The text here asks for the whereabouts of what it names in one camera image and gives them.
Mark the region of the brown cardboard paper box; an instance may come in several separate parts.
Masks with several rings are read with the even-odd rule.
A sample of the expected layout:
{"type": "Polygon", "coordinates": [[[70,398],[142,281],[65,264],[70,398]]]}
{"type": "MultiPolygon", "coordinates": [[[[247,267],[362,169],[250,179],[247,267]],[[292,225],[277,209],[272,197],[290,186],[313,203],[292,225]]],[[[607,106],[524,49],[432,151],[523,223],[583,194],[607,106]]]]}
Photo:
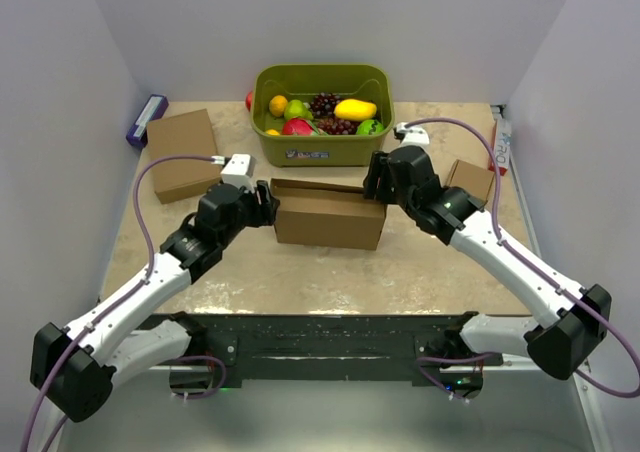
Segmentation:
{"type": "Polygon", "coordinates": [[[374,251],[386,220],[386,206],[366,199],[356,186],[272,179],[279,200],[274,225],[282,244],[374,251]]]}

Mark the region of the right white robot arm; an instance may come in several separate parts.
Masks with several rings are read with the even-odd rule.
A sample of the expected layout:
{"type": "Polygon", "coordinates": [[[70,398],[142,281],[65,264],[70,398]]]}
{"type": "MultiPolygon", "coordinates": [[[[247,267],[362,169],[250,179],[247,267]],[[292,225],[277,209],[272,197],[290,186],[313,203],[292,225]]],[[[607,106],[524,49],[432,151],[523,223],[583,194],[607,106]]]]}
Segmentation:
{"type": "Polygon", "coordinates": [[[555,271],[495,225],[481,199],[442,185],[422,148],[373,153],[363,186],[365,198],[399,206],[421,231],[474,260],[529,311],[528,319],[470,318],[445,341],[452,362],[466,365],[488,352],[519,355],[566,380],[606,337],[609,292],[555,271]]]}

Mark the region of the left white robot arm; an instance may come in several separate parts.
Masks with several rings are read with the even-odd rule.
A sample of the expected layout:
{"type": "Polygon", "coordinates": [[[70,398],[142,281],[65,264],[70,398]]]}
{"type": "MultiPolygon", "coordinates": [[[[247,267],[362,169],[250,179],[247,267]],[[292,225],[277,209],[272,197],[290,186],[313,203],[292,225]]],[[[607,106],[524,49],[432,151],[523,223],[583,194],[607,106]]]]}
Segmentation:
{"type": "Polygon", "coordinates": [[[49,323],[36,333],[31,383],[71,421],[91,417],[123,372],[114,354],[127,336],[217,265],[242,230],[273,225],[278,206],[263,180],[252,189],[223,182],[212,186],[125,286],[67,326],[49,323]]]}

